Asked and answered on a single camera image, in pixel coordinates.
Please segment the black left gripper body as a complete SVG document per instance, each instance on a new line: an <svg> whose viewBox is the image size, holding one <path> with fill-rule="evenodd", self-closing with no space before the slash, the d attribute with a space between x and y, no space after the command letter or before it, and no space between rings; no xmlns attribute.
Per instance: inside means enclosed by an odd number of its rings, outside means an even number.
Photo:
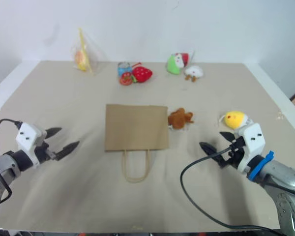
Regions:
<svg viewBox="0 0 295 236"><path fill-rule="evenodd" d="M39 164L43 164L49 160L58 160L56 153L49 150L49 144L45 141L43 141L41 145L35 147L35 156Z"/></svg>

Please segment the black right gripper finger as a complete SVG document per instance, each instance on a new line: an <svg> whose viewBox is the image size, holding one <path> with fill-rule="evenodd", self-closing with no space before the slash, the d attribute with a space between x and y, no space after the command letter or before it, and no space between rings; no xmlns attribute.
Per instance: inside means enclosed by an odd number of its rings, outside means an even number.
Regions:
<svg viewBox="0 0 295 236"><path fill-rule="evenodd" d="M207 155L213 155L217 153L217 150L215 147L213 147L211 144L206 142L199 142L199 145L201 149L207 154ZM218 165L224 165L224 159L222 155L216 155L212 158L215 162L218 163Z"/></svg>
<svg viewBox="0 0 295 236"><path fill-rule="evenodd" d="M221 131L219 132L220 135L222 135L228 142L233 142L236 138L235 135L231 132L225 132L225 131Z"/></svg>

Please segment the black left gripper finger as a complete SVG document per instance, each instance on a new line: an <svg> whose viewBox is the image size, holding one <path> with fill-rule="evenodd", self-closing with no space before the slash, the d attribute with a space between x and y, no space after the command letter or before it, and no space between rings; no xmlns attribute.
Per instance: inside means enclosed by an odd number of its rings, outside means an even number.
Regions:
<svg viewBox="0 0 295 236"><path fill-rule="evenodd" d="M60 161L61 159L68 156L70 153L74 151L74 149L78 146L79 143L80 143L79 141L76 141L66 145L61 151L55 153L56 155L55 160Z"/></svg>
<svg viewBox="0 0 295 236"><path fill-rule="evenodd" d="M62 130L61 127L52 127L49 129L46 129L46 139L54 136L55 134L57 134L58 132L60 132Z"/></svg>

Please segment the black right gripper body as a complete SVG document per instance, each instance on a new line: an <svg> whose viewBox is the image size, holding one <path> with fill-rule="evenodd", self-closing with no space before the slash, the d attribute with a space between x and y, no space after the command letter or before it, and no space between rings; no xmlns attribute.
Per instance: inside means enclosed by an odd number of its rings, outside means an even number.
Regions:
<svg viewBox="0 0 295 236"><path fill-rule="evenodd" d="M225 168L228 165L231 165L235 169L238 168L239 163L243 159L244 156L244 150L243 147L245 146L245 141L242 136L239 138L236 138L230 145L231 149L228 152L229 159L225 161L224 165L222 165L222 168Z"/></svg>

